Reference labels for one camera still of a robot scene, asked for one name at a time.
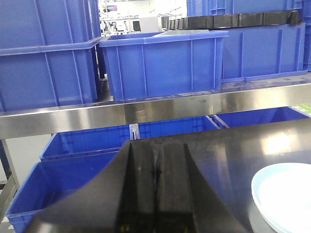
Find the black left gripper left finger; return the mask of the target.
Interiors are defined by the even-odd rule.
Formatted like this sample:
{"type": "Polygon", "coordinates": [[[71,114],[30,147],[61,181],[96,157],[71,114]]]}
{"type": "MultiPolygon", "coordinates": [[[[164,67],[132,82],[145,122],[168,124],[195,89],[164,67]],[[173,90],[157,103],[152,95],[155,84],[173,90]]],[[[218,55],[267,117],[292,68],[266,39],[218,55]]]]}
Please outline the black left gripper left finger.
{"type": "Polygon", "coordinates": [[[154,232],[154,162],[149,145],[126,142],[90,182],[36,214],[25,232],[154,232]]]}

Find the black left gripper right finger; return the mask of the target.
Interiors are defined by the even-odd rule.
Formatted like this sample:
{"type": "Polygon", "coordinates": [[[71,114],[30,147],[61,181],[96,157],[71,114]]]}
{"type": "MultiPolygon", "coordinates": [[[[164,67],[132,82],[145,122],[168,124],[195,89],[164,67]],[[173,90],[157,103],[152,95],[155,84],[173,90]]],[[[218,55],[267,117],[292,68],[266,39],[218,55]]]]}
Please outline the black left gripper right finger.
{"type": "Polygon", "coordinates": [[[158,233],[248,231],[205,180],[186,144],[166,143],[158,158],[158,233]]]}

